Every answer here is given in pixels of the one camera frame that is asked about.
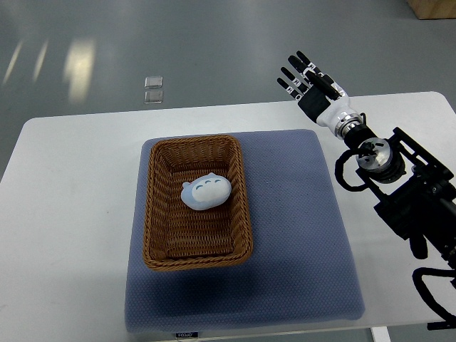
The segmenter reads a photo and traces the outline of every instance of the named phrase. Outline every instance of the gray floor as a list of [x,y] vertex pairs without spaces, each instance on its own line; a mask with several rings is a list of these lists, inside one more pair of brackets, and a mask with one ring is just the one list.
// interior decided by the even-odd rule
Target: gray floor
[[[0,176],[31,118],[288,100],[275,80],[297,49],[349,95],[434,90],[456,108],[456,20],[419,21],[405,0],[0,0]],[[164,101],[145,105],[154,75]],[[456,339],[421,325],[390,334]],[[291,339],[372,341],[366,330],[260,338]]]

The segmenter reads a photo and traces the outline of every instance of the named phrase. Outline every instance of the plush toy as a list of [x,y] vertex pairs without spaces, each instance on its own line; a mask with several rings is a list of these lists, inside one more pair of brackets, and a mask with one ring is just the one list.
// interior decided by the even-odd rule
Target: plush toy
[[182,201],[193,210],[206,210],[221,205],[228,200],[231,183],[225,177],[214,173],[184,182],[180,194]]

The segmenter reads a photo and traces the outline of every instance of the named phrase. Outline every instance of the brown woven basket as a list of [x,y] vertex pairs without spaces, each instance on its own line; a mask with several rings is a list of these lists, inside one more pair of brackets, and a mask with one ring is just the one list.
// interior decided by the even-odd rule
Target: brown woven basket
[[[183,182],[209,174],[226,177],[232,193],[204,211],[180,199]],[[150,153],[145,204],[145,264],[155,271],[232,266],[253,249],[242,151],[231,135],[162,140]]]

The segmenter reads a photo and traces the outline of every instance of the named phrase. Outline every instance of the robotic hand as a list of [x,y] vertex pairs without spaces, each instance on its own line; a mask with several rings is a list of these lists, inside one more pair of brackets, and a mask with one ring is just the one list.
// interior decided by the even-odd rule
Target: robotic hand
[[[452,270],[419,268],[413,272],[413,281],[425,303],[446,320],[430,323],[428,328],[456,328],[456,316],[434,300],[422,279],[424,275],[450,277],[456,288],[456,205],[453,203],[456,189],[449,183],[453,174],[400,128],[393,130],[391,138],[378,138],[366,125],[366,115],[350,107],[346,92],[302,52],[296,55],[288,61],[299,76],[281,68],[291,85],[282,78],[277,82],[298,101],[300,109],[312,121],[328,127],[349,147],[336,161],[339,184],[353,192],[369,188],[380,200],[374,210],[397,235],[409,239],[417,259],[428,257],[428,240],[447,261]],[[343,165],[351,156],[356,156],[359,166],[356,173],[364,181],[356,187],[343,178]],[[405,175],[403,157],[413,163],[413,175],[386,195],[374,181],[387,184]]]

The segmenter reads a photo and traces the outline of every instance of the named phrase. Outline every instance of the cable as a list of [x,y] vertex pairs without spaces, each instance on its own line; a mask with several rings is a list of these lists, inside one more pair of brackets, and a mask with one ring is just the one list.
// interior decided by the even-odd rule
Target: cable
[[423,281],[423,276],[446,276],[454,278],[456,277],[456,271],[454,269],[430,269],[428,267],[420,267],[419,269],[416,269],[412,275],[415,288],[423,301],[446,322],[452,326],[456,325],[456,316],[446,311],[438,302],[436,302]]
[[336,176],[337,182],[348,191],[360,192],[368,188],[367,184],[351,186],[343,178],[343,165],[354,155],[374,155],[375,152],[372,150],[367,150],[365,148],[354,148],[352,150],[347,150],[337,159],[336,168],[334,170],[334,175]]

